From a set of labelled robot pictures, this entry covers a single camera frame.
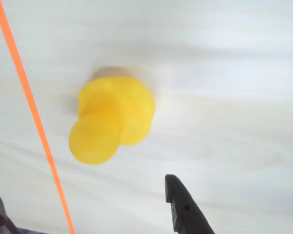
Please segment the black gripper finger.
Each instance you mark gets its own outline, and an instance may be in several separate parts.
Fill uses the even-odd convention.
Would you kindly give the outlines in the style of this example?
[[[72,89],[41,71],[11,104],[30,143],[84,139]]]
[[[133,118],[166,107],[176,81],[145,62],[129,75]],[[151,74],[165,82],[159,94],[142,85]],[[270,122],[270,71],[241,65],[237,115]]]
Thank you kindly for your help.
[[[44,233],[17,227],[6,214],[3,201],[0,198],[0,234],[44,234]]]
[[[165,193],[166,202],[171,206],[174,232],[178,234],[214,234],[200,208],[177,176],[165,176]]]

